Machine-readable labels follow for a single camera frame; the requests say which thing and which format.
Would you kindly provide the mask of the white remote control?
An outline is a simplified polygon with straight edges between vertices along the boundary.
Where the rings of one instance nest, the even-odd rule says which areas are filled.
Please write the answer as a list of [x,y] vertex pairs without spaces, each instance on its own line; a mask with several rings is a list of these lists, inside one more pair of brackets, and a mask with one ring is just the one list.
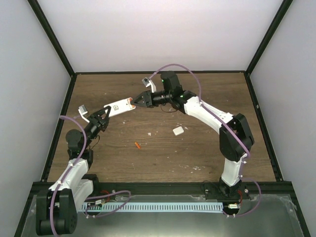
[[132,101],[131,97],[125,98],[125,99],[104,105],[104,108],[108,106],[111,107],[111,111],[109,113],[109,117],[111,118],[111,117],[120,115],[122,113],[129,112],[136,109],[136,107],[131,104],[131,101]]

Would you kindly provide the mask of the white battery cover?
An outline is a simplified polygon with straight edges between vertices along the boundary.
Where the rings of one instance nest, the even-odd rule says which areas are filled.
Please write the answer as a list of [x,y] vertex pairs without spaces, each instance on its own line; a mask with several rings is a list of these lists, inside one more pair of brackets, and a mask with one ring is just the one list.
[[174,128],[172,131],[175,136],[178,136],[184,133],[184,129],[181,126]]

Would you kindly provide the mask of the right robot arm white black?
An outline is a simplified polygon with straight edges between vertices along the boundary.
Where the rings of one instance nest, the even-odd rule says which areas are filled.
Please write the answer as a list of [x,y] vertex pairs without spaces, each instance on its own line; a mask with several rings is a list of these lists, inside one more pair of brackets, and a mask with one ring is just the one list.
[[216,131],[219,135],[219,149],[225,158],[218,189],[223,198],[232,198],[241,184],[242,165],[250,157],[254,145],[246,117],[243,114],[223,112],[205,103],[200,94],[184,90],[174,71],[161,73],[160,79],[163,90],[157,91],[152,78],[144,78],[143,84],[151,89],[140,93],[131,100],[131,104],[144,108],[170,104],[175,110],[202,121]]

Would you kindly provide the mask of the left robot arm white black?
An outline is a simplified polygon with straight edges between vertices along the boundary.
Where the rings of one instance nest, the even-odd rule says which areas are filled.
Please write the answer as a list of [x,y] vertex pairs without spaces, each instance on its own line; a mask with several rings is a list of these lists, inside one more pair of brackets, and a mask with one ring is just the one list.
[[111,106],[92,113],[86,127],[66,134],[69,162],[60,178],[36,197],[36,233],[39,236],[72,234],[77,226],[78,210],[85,199],[100,196],[101,187],[84,178],[93,163],[90,143],[104,132],[110,120]]

